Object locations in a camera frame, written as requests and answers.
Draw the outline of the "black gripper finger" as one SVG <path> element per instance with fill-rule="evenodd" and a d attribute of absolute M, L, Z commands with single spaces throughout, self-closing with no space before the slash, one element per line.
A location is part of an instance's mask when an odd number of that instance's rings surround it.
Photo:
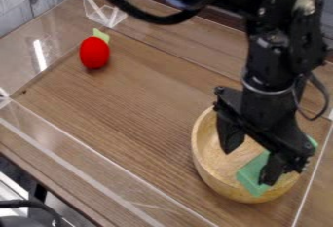
<path fill-rule="evenodd" d="M 246 134 L 238 125 L 220 117 L 216 117 L 215 125 L 220 149 L 224 154 L 230 154 L 244 142 Z"/>
<path fill-rule="evenodd" d="M 270 153 L 259 173 L 259 184 L 272 186 L 281 175 L 289 171 L 289 162 L 281 153 Z"/>

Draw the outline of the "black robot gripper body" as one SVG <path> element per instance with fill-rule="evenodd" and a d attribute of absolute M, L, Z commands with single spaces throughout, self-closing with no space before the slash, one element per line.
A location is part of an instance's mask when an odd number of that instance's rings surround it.
<path fill-rule="evenodd" d="M 222 86 L 214 88 L 216 117 L 238 125 L 268 154 L 285 156 L 286 173 L 302 173 L 314 154 L 314 146 L 297 120 L 303 90 L 303 81 L 278 91 L 259 90 L 248 85 L 242 91 Z"/>

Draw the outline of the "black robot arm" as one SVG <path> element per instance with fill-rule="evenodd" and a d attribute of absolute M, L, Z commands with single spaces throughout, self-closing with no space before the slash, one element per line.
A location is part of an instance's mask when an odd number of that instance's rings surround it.
<path fill-rule="evenodd" d="M 327 54 L 321 29 L 322 0 L 167 0 L 179 12 L 153 15 L 127 0 L 107 0 L 132 17 L 159 25 L 179 24 L 212 6 L 242 17 L 248 39 L 242 88 L 215 87 L 219 146 L 231 153 L 250 136 L 267 150 L 258 183 L 302 172 L 314 147 L 295 115 L 307 83 L 325 92 L 313 74 Z"/>

